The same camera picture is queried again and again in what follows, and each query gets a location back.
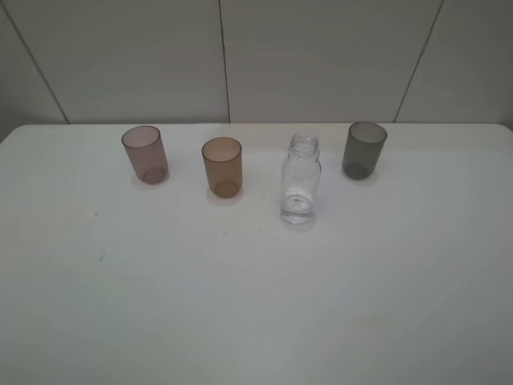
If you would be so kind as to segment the translucent pink plastic cup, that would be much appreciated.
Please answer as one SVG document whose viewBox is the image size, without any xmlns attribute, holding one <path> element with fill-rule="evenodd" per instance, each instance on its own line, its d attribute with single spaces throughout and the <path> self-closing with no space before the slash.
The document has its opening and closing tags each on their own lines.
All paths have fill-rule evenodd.
<svg viewBox="0 0 513 385">
<path fill-rule="evenodd" d="M 151 125 L 129 129 L 122 136 L 122 144 L 139 180 L 158 184 L 168 175 L 168 160 L 161 132 Z"/>
</svg>

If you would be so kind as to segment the translucent grey plastic cup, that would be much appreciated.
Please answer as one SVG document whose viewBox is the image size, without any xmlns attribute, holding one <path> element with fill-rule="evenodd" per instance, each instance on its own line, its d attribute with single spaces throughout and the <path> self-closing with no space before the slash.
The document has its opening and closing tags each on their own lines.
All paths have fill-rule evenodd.
<svg viewBox="0 0 513 385">
<path fill-rule="evenodd" d="M 387 139 L 384 127 L 371 122 L 349 126 L 342 170 L 352 180 L 364 180 L 374 173 Z"/>
</svg>

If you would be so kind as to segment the translucent brown plastic cup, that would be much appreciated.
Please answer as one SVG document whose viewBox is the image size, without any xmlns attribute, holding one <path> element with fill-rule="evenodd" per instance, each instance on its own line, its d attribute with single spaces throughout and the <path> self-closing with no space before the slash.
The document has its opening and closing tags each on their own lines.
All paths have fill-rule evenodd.
<svg viewBox="0 0 513 385">
<path fill-rule="evenodd" d="M 233 198 L 242 188 L 242 146 L 230 137 L 209 140 L 201 149 L 208 187 L 217 197 Z"/>
</svg>

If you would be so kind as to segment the clear plastic water bottle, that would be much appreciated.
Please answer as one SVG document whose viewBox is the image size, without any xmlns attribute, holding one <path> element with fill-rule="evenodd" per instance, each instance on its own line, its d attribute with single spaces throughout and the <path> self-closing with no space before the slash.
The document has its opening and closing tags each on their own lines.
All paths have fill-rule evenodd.
<svg viewBox="0 0 513 385">
<path fill-rule="evenodd" d="M 292 137 L 281 170 L 281 217 L 302 225 L 314 215 L 313 204 L 321 179 L 320 149 L 316 136 Z"/>
</svg>

